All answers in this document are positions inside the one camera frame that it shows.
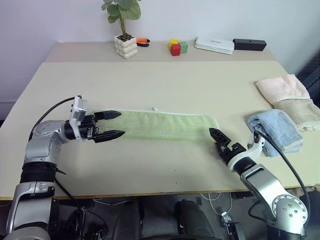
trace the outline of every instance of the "yellow block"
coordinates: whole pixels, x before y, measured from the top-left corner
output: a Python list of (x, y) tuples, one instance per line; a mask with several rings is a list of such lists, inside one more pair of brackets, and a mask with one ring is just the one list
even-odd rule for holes
[(178, 41), (178, 39), (171, 39), (170, 40), (170, 43), (169, 43), (169, 50), (171, 51), (171, 46), (173, 45), (173, 44), (178, 44), (179, 43), (179, 41)]

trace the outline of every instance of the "black cable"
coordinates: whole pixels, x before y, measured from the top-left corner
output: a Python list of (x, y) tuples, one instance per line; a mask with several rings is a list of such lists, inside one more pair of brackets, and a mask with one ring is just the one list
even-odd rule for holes
[(304, 185), (304, 183), (302, 182), (301, 178), (299, 177), (298, 173), (296, 172), (295, 168), (291, 165), (291, 163), (289, 162), (289, 160), (287, 159), (287, 157), (284, 155), (284, 153), (281, 151), (281, 149), (276, 145), (276, 143), (268, 136), (266, 136), (265, 134), (263, 134), (262, 132), (259, 131), (254, 131), (254, 133), (259, 134), (261, 137), (263, 137), (265, 140), (267, 140), (274, 148), (275, 150), (280, 154), (280, 156), (283, 158), (283, 160), (285, 161), (285, 163), (288, 165), (288, 167), (290, 168), (290, 170), (292, 171), (293, 175), (295, 176), (295, 178), (297, 179), (297, 181), (299, 182), (302, 191), (306, 197), (306, 202), (307, 202), (307, 212), (308, 212), (308, 218), (305, 221), (304, 225), (305, 227), (308, 225), (309, 219), (310, 219), (310, 214), (311, 214), (311, 203), (310, 203), (310, 198), (306, 189), (306, 186)]
[(72, 240), (77, 240), (78, 239), (78, 237), (80, 235), (79, 219), (80, 219), (79, 211), (78, 211), (78, 209), (76, 209), (69, 216), (68, 220), (64, 224), (63, 234), (66, 234), (69, 239), (72, 239)]
[(74, 202), (77, 210), (79, 211), (79, 237), (80, 237), (80, 240), (83, 240), (84, 239), (84, 229), (83, 229), (83, 224), (82, 224), (83, 215), (82, 215), (81, 207), (80, 207), (79, 203), (77, 202), (77, 200), (61, 185), (61, 183), (57, 180), (57, 178), (54, 178), (54, 181), (62, 189), (62, 191)]
[(53, 109), (55, 109), (56, 107), (58, 107), (59, 105), (65, 103), (65, 102), (68, 102), (68, 101), (71, 101), (71, 100), (74, 100), (74, 99), (75, 99), (75, 97), (69, 97), (69, 98), (67, 98), (67, 99), (65, 99), (65, 100), (62, 100), (62, 101), (58, 102), (56, 105), (52, 106), (48, 111), (46, 111), (45, 114), (43, 114), (42, 117), (40, 117), (40, 119), (39, 119), (39, 120), (35, 123), (35, 125), (33, 126), (32, 130), (31, 130), (31, 132), (30, 132), (29, 140), (28, 140), (28, 141), (30, 141), (30, 140), (32, 139), (32, 135), (33, 135), (32, 131), (34, 130), (34, 128), (35, 128), (39, 123), (41, 123), (41, 121), (42, 121)]
[(253, 210), (258, 204), (260, 204), (260, 203), (261, 203), (261, 201), (259, 200), (259, 201), (257, 201), (255, 204), (253, 204), (253, 205), (249, 208), (248, 214), (249, 214), (250, 217), (252, 217), (252, 218), (254, 218), (254, 219), (258, 219), (258, 220), (263, 221), (263, 222), (265, 223), (266, 220), (264, 220), (262, 217), (253, 215), (253, 214), (251, 213), (252, 210)]
[(90, 214), (93, 214), (93, 215), (95, 215), (96, 217), (98, 217), (99, 219), (101, 219), (101, 221), (103, 221), (104, 227), (105, 227), (105, 228), (108, 228), (107, 222), (106, 222), (101, 216), (99, 216), (98, 214), (96, 214), (96, 213), (94, 213), (94, 212), (92, 212), (92, 211), (89, 211), (89, 210), (86, 210), (86, 212), (87, 212), (87, 213), (90, 213)]

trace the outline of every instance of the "white flower pot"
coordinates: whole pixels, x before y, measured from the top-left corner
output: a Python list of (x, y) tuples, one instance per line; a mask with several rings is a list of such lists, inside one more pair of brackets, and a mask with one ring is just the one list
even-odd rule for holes
[(119, 54), (124, 59), (128, 59), (138, 53), (137, 39), (135, 37), (127, 41), (122, 41), (118, 39), (118, 37), (119, 35), (113, 38), (115, 52), (117, 54)]

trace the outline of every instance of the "small white object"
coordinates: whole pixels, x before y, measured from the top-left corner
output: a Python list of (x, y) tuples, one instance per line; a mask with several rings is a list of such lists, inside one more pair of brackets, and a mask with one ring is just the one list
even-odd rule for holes
[(113, 37), (115, 52), (124, 59), (128, 59), (138, 53), (137, 39), (131, 38), (128, 41), (118, 39), (119, 36)]
[(204, 49), (222, 54), (232, 54), (235, 49), (235, 43), (233, 41), (214, 37), (198, 36), (196, 38), (194, 47), (197, 49)]
[(74, 136), (79, 141), (84, 141), (81, 137), (79, 125), (81, 124), (81, 121), (84, 119), (85, 114), (87, 112), (87, 101), (81, 99), (79, 96), (74, 97), (73, 105), (71, 107), (71, 114), (69, 123), (72, 127)]

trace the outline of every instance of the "black rectangular object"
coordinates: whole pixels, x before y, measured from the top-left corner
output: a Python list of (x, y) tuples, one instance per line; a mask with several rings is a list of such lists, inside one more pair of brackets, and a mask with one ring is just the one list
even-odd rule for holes
[(201, 197), (196, 197), (195, 198), (195, 201), (196, 201), (196, 204), (199, 206), (199, 205), (202, 205), (202, 201), (201, 201)]
[(263, 51), (267, 46), (264, 40), (233, 39), (234, 50)]

